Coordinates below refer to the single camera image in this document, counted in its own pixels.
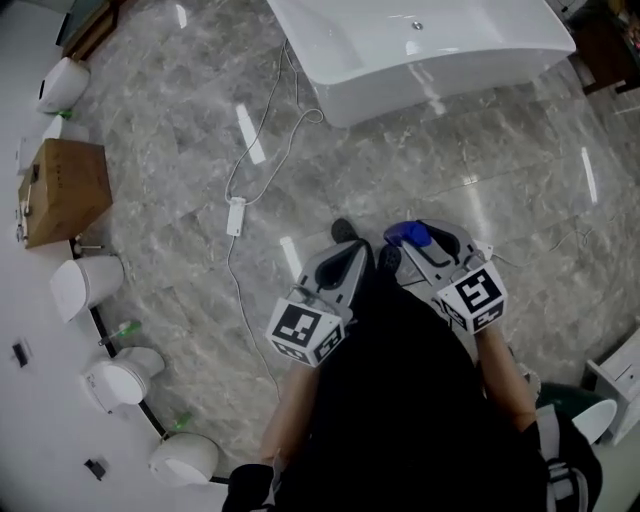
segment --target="green object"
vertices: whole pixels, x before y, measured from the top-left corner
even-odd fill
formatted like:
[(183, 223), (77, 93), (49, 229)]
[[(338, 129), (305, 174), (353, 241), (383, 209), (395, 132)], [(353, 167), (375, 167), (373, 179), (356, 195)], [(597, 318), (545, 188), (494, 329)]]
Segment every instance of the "green object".
[(187, 426), (187, 423), (189, 423), (189, 421), (191, 421), (191, 413), (189, 411), (185, 412), (184, 414), (182, 414), (182, 416), (180, 416), (176, 422), (173, 424), (173, 427), (171, 428), (171, 430), (182, 430), (184, 427)]
[(140, 327), (142, 327), (142, 324), (140, 322), (131, 322), (131, 321), (124, 322), (120, 324), (120, 327), (119, 327), (120, 330), (109, 337), (124, 338), (125, 336), (128, 336), (129, 334), (133, 334), (134, 332), (136, 332), (138, 329), (140, 329)]
[(586, 389), (543, 382), (536, 407), (540, 409), (545, 405), (553, 404), (556, 410), (562, 411), (573, 419), (603, 400), (604, 398), (600, 395)]

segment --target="gray marble tile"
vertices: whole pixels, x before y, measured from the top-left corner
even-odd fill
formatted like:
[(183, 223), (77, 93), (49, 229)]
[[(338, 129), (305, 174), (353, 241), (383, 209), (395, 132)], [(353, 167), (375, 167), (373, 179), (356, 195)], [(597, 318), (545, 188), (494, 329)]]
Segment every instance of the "gray marble tile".
[(535, 232), (526, 196), (510, 174), (478, 181), (415, 202), (418, 218), (459, 224), (476, 239), (498, 245)]
[(556, 133), (538, 103), (472, 112), (455, 122), (472, 181), (560, 156)]
[[(597, 205), (597, 184), (590, 187), (581, 154), (514, 171), (510, 175), (516, 194), (532, 213), (536, 230), (578, 215)], [(604, 190), (600, 191), (603, 199)]]

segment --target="marble floor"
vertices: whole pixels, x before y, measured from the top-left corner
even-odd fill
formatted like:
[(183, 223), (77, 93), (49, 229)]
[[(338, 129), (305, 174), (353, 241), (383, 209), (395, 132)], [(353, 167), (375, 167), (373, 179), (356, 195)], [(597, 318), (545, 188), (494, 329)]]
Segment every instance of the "marble floor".
[[(165, 426), (190, 411), (190, 430), (221, 447), (224, 476), (255, 460), (277, 400), (225, 266), (224, 185), (246, 147), (237, 108), (259, 122), (284, 35), (264, 0), (176, 5), (132, 3), (89, 61), (74, 111), (106, 147), (115, 202), (86, 240), (126, 268), (123, 288), (100, 306), (107, 327), (141, 320), (124, 342), (167, 360), (149, 406)], [(300, 103), (316, 106), (304, 74)], [(281, 173), (248, 208), (231, 265), (278, 378), (288, 363), (262, 333), (296, 272), (286, 255), (304, 261), (327, 246), (339, 216), (376, 247), (387, 226), (415, 218), (456, 222), (494, 244), (522, 267), (496, 263), (510, 293), (503, 329), (544, 379), (577, 383), (587, 358), (635, 328), (640, 94), (585, 98), (565, 61), (531, 84), (443, 103), (441, 115), (423, 104), (347, 130), (303, 123)], [(285, 66), (260, 137), (264, 160), (246, 159), (234, 194), (261, 190), (298, 115)]]

